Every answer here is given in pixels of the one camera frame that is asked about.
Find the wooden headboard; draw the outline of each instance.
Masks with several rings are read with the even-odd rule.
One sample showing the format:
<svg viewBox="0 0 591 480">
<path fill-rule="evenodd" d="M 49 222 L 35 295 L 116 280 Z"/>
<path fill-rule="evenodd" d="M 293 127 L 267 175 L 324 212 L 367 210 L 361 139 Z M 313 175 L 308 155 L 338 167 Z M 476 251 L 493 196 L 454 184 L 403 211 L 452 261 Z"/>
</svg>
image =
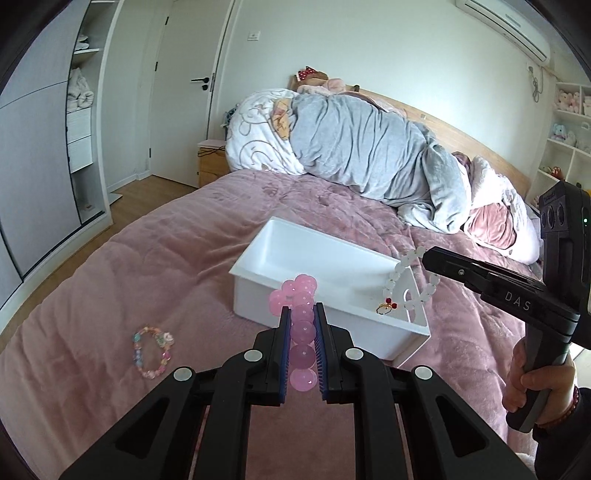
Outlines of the wooden headboard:
<svg viewBox="0 0 591 480">
<path fill-rule="evenodd" d="M 290 89 L 295 90 L 297 85 L 297 79 L 293 76 L 290 79 Z M 476 155 L 480 155 L 488 160 L 491 167 L 495 169 L 495 172 L 500 173 L 507 177 L 517 192 L 525 198 L 527 191 L 530 189 L 530 179 L 521 173 L 517 168 L 507 162 L 499 154 L 493 152 L 490 148 L 481 144 L 479 141 L 472 138 L 470 135 L 458 130 L 457 128 L 445 123 L 443 120 L 429 115 L 426 112 L 419 110 L 413 106 L 407 105 L 406 103 L 399 102 L 391 99 L 379 93 L 373 93 L 368 90 L 363 90 L 359 85 L 349 86 L 347 90 L 354 90 L 355 92 L 363 93 L 371 97 L 379 97 L 380 99 L 390 103 L 392 106 L 403 109 L 407 113 L 407 118 L 412 121 L 421 122 L 425 124 L 431 131 L 437 136 L 437 140 L 450 152 L 460 151 L 465 153 L 470 158 L 474 158 Z"/>
</svg>

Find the wooden nightstand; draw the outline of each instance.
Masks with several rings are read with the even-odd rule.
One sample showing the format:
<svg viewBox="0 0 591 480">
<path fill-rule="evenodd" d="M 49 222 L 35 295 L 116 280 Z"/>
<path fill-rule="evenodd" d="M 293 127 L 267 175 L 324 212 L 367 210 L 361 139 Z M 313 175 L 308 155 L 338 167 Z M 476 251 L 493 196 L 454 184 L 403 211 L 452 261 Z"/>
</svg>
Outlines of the wooden nightstand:
<svg viewBox="0 0 591 480">
<path fill-rule="evenodd" d="M 205 140 L 199 144 L 199 188 L 230 173 L 225 150 L 220 140 Z"/>
</svg>

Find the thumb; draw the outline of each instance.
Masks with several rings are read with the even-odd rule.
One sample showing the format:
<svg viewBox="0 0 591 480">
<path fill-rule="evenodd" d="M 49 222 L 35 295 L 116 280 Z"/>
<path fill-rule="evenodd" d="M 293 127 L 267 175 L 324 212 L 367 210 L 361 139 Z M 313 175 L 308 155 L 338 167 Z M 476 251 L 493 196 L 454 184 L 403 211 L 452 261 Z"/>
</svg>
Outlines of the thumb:
<svg viewBox="0 0 591 480">
<path fill-rule="evenodd" d="M 521 377 L 521 384 L 530 390 L 563 390 L 574 383 L 576 369 L 572 365 L 542 367 Z"/>
</svg>

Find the wardrobe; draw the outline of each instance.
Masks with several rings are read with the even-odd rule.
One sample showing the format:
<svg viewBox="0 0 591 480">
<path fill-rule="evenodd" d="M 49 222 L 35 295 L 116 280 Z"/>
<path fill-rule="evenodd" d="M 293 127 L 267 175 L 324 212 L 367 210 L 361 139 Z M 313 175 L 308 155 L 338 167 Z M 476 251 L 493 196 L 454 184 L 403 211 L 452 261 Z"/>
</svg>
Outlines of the wardrobe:
<svg viewBox="0 0 591 480">
<path fill-rule="evenodd" d="M 112 223 L 96 126 L 118 4 L 72 0 L 29 46 L 0 94 L 0 332 L 32 289 Z M 83 54 L 74 52 L 82 29 L 92 32 Z M 95 101 L 67 119 L 70 70 L 86 61 Z"/>
</svg>

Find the white bead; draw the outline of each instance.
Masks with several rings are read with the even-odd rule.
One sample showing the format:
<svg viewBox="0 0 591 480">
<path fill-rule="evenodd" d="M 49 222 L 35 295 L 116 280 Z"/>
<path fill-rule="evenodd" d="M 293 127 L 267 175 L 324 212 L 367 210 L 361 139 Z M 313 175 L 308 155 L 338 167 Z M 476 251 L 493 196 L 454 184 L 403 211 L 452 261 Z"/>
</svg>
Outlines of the white bead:
<svg viewBox="0 0 591 480">
<path fill-rule="evenodd" d="M 428 283 L 427 285 L 425 285 L 425 290 L 423 291 L 428 293 L 429 295 L 433 295 L 435 293 L 435 290 L 437 290 L 435 285 L 433 285 L 432 283 Z"/>
</svg>

